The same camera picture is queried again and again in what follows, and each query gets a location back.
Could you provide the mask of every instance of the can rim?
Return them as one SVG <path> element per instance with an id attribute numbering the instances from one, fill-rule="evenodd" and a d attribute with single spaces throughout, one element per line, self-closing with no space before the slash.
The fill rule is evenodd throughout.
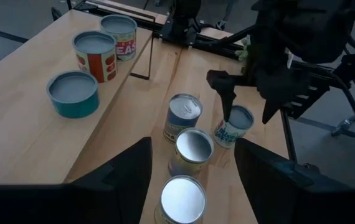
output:
<path id="1" fill-rule="evenodd" d="M 192 99 L 199 105 L 199 107 L 200 107 L 200 113 L 199 113 L 198 116 L 196 116 L 195 118 L 200 117 L 200 115 L 202 114 L 202 109 L 203 109 L 202 103 L 200 102 L 199 99 L 197 99 L 197 97 L 195 97 L 195 96 L 193 96 L 193 95 L 190 95 L 190 94 L 187 94 L 187 93 L 178 93 L 178 94 L 172 96 L 172 98 L 170 99 L 169 104 L 168 104 L 168 105 L 169 105 L 169 109 L 171 108 L 171 102 L 172 102 L 172 100 L 174 100 L 174 99 L 176 99 L 176 98 L 178 98 L 178 97 L 180 97 L 180 96 L 187 96 L 187 97 L 190 97 L 190 98 L 192 98 Z"/>
<path id="2" fill-rule="evenodd" d="M 210 145 L 210 147 L 211 147 L 211 153 L 209 154 L 209 156 L 208 156 L 206 159 L 203 159 L 203 160 L 201 160 L 201 161 L 194 161 L 194 160 L 192 160 L 192 159 L 187 158 L 186 156 L 184 156 L 184 155 L 180 152 L 180 150 L 179 150 L 179 148 L 178 148 L 178 146 L 177 146 L 178 139 L 179 139 L 179 136 L 180 136 L 181 134 L 185 133 L 186 131 L 191 131 L 191 132 L 195 131 L 196 133 L 201 134 L 201 136 L 203 136 L 205 139 L 207 139 L 207 141 L 208 141 L 208 143 L 209 143 L 209 145 Z M 186 129 L 183 129 L 183 130 L 176 136 L 175 148 L 179 151 L 180 156 L 181 156 L 184 160 L 189 161 L 189 162 L 192 162 L 192 163 L 195 163 L 195 164 L 201 164 L 201 163 L 203 163 L 203 162 L 208 161 L 209 158 L 211 158 L 211 156 L 214 154 L 214 148 L 215 148 L 215 146 L 214 146 L 214 142 L 213 142 L 211 136 L 210 136 L 209 134 L 207 134 L 205 131 L 203 131 L 203 130 L 201 130 L 201 129 L 198 129 L 198 128 L 186 128 Z"/>
<path id="3" fill-rule="evenodd" d="M 58 78 L 66 76 L 66 75 L 72 75 L 74 73 L 77 74 L 77 75 L 88 77 L 89 79 L 91 79 L 93 81 L 93 89 L 91 91 L 91 94 L 88 95 L 86 98 L 83 98 L 83 99 L 81 99 L 79 101 L 73 101 L 73 102 L 64 102 L 64 101 L 60 101 L 57 98 L 54 98 L 54 96 L 50 93 L 51 86 L 57 81 Z M 53 78 L 51 78 L 49 80 L 49 82 L 47 83 L 47 86 L 46 86 L 46 92 L 47 92 L 47 95 L 50 97 L 50 99 L 55 101 L 55 102 L 62 103 L 62 104 L 65 104 L 65 105 L 83 102 L 83 101 L 89 99 L 90 97 L 92 97 L 97 92 L 97 89 L 98 89 L 98 82 L 97 82 L 96 78 L 92 74 L 90 74 L 88 72 L 83 72 L 83 71 L 80 71 L 80 70 L 71 70 L 71 71 L 62 72 L 62 73 L 54 76 Z"/>
<path id="4" fill-rule="evenodd" d="M 74 37 L 72 37 L 72 46 L 74 47 L 75 50 L 78 50 L 79 52 L 82 52 L 82 53 L 85 53 L 85 54 L 92 54 L 92 53 L 83 51 L 82 49 L 80 49 L 76 45 L 76 42 L 78 41 L 77 38 L 79 38 L 81 35 L 89 34 L 89 33 L 92 33 L 93 35 L 99 35 L 99 36 L 107 38 L 107 39 L 109 39 L 109 40 L 111 40 L 113 42 L 113 44 L 112 44 L 113 46 L 111 48 L 109 48 L 107 50 L 104 50 L 101 53 L 97 53 L 97 54 L 104 54 L 104 53 L 110 52 L 113 49 L 115 49 L 116 40 L 115 40 L 115 38 L 112 35 L 107 34 L 106 32 L 103 32 L 103 31 L 99 31 L 99 30 L 85 30 L 85 31 L 82 31 L 82 32 L 76 34 Z"/>
<path id="5" fill-rule="evenodd" d="M 194 184 L 196 184 L 196 185 L 198 186 L 198 188 L 200 189 L 202 195 L 204 196 L 204 208 L 202 209 L 202 212 L 201 212 L 201 214 L 198 216 L 198 218 L 197 218 L 196 220 L 192 221 L 191 223 L 196 222 L 196 221 L 200 220 L 201 217 L 204 215 L 205 210 L 207 209 L 207 201 L 208 201 L 208 199 L 207 199 L 206 191 L 205 191 L 205 189 L 203 188 L 203 186 L 200 184 L 200 182 L 198 182 L 198 180 L 196 180 L 195 178 L 190 177 L 190 176 L 188 176 L 188 175 L 176 175 L 176 176 L 170 178 L 170 179 L 164 184 L 163 191 L 161 192 L 161 196 L 160 196 L 160 198 L 159 198 L 159 204 L 161 205 L 162 212 L 163 212 L 170 220 L 172 220 L 172 221 L 174 221 L 174 222 L 177 222 L 176 220 L 174 220 L 173 218 L 171 218 L 171 217 L 165 212 L 164 205 L 163 205 L 163 203 L 162 203 L 162 195 L 163 195 L 165 186 L 166 186 L 170 181 L 172 181 L 172 180 L 174 180 L 174 179 L 178 179 L 178 178 L 187 179 L 187 180 L 190 180 L 191 182 L 193 182 Z"/>
<path id="6" fill-rule="evenodd" d="M 113 19 L 113 18 L 119 18 L 119 19 L 127 19 L 130 22 L 133 23 L 134 28 L 132 29 L 132 31 L 129 32 L 111 32 L 111 31 L 107 31 L 107 29 L 103 26 L 103 22 Z M 133 31 L 135 31 L 138 28 L 138 24 L 136 23 L 136 21 L 134 19 L 132 19 L 129 16 L 124 16 L 124 15 L 108 15 L 108 16 L 104 16 L 101 20 L 100 20 L 100 28 L 102 30 L 105 30 L 106 32 L 112 33 L 112 34 L 129 34 Z"/>
<path id="7" fill-rule="evenodd" d="M 238 127 L 238 126 L 234 125 L 233 123 L 231 123 L 230 122 L 230 118 L 229 118 L 228 123 L 231 126 L 237 128 L 237 129 L 240 129 L 240 130 L 250 129 L 253 126 L 254 122 L 255 122 L 255 119 L 253 118 L 252 112 L 246 106 L 233 105 L 232 106 L 232 110 L 233 110 L 233 108 L 240 108 L 240 110 L 243 111 L 246 115 L 248 115 L 248 117 L 251 119 L 251 123 L 248 126 L 244 127 L 244 128 Z"/>

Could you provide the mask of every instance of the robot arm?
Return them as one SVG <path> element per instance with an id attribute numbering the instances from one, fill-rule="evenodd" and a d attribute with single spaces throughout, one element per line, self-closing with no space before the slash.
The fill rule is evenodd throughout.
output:
<path id="1" fill-rule="evenodd" d="M 212 70 L 207 74 L 210 86 L 222 98 L 226 121 L 235 97 L 234 86 L 245 85 L 256 86 L 266 99 L 262 121 L 267 123 L 310 83 L 309 72 L 287 67 L 286 49 L 305 62 L 332 62 L 342 54 L 355 21 L 353 0 L 259 0 L 252 10 L 258 11 L 257 21 L 241 33 L 241 38 L 251 36 L 245 74 L 230 76 Z M 212 44 L 226 42 L 222 39 Z"/>

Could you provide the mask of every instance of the open can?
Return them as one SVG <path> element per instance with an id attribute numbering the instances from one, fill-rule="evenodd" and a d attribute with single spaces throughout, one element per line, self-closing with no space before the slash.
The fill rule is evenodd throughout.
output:
<path id="1" fill-rule="evenodd" d="M 175 152 L 168 164 L 171 176 L 196 177 L 214 153 L 214 142 L 205 132 L 187 128 L 177 136 Z"/>
<path id="2" fill-rule="evenodd" d="M 116 40 L 107 33 L 85 31 L 72 39 L 78 66 L 81 71 L 90 72 L 99 83 L 116 76 Z"/>
<path id="3" fill-rule="evenodd" d="M 116 55 L 126 61 L 136 55 L 137 23 L 129 16 L 109 15 L 100 21 L 102 31 L 112 35 L 116 40 Z"/>
<path id="4" fill-rule="evenodd" d="M 214 131 L 215 142 L 224 147 L 231 148 L 235 140 L 241 138 L 252 126 L 254 118 L 250 110 L 244 106 L 233 105 L 229 121 L 222 121 Z"/>
<path id="5" fill-rule="evenodd" d="M 154 211 L 155 224 L 199 223 L 207 205 L 207 195 L 194 178 L 179 175 L 169 179 Z"/>

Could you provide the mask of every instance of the can lid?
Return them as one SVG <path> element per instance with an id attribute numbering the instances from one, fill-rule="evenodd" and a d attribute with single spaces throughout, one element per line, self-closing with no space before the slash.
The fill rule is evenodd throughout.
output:
<path id="1" fill-rule="evenodd" d="M 97 81 L 89 73 L 69 71 L 57 75 L 47 84 L 49 97 L 59 103 L 79 103 L 97 91 Z"/>
<path id="2" fill-rule="evenodd" d="M 185 93 L 172 97 L 169 108 L 173 114 L 184 119 L 193 119 L 202 113 L 200 101 L 196 97 Z"/>
<path id="3" fill-rule="evenodd" d="M 84 31 L 72 39 L 72 45 L 86 54 L 103 54 L 115 48 L 115 39 L 100 31 Z"/>
<path id="4" fill-rule="evenodd" d="M 214 142 L 207 133 L 197 128 L 186 128 L 177 136 L 176 148 L 186 160 L 202 163 L 214 153 Z"/>
<path id="5" fill-rule="evenodd" d="M 165 185 L 161 194 L 165 214 L 177 223 L 194 223 L 206 208 L 205 190 L 192 177 L 178 175 Z"/>
<path id="6" fill-rule="evenodd" d="M 109 15 L 100 21 L 100 27 L 113 34 L 129 34 L 137 28 L 137 23 L 128 16 Z"/>
<path id="7" fill-rule="evenodd" d="M 248 129 L 253 125 L 253 115 L 244 106 L 233 105 L 229 123 L 237 129 Z"/>

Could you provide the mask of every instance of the tin can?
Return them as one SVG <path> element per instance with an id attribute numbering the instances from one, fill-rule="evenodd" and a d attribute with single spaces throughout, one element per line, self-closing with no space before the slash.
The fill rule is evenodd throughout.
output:
<path id="1" fill-rule="evenodd" d="M 254 122 L 250 110 L 244 106 L 233 105 L 229 122 L 224 119 L 219 122 L 214 131 L 215 142 L 224 147 L 233 147 L 235 140 L 244 136 Z"/>
<path id="2" fill-rule="evenodd" d="M 46 90 L 55 110 L 63 117 L 83 118 L 98 108 L 97 81 L 87 72 L 61 73 L 48 82 Z"/>
<path id="3" fill-rule="evenodd" d="M 179 175 L 169 179 L 155 208 L 156 224 L 199 223 L 207 205 L 204 188 L 194 178 Z"/>
<path id="4" fill-rule="evenodd" d="M 116 75 L 116 40 L 107 33 L 85 31 L 72 39 L 81 71 L 90 72 L 99 83 Z"/>
<path id="5" fill-rule="evenodd" d="M 175 143 L 182 130 L 196 126 L 201 113 L 202 105 L 196 97 L 185 93 L 173 96 L 169 101 L 168 115 L 165 121 L 165 138 L 169 142 Z"/>
<path id="6" fill-rule="evenodd" d="M 168 164 L 169 174 L 196 176 L 214 153 L 214 142 L 205 132 L 187 128 L 177 136 L 175 152 Z"/>
<path id="7" fill-rule="evenodd" d="M 100 21 L 102 31 L 111 34 L 116 40 L 116 55 L 126 61 L 136 55 L 137 23 L 129 16 L 109 15 Z"/>

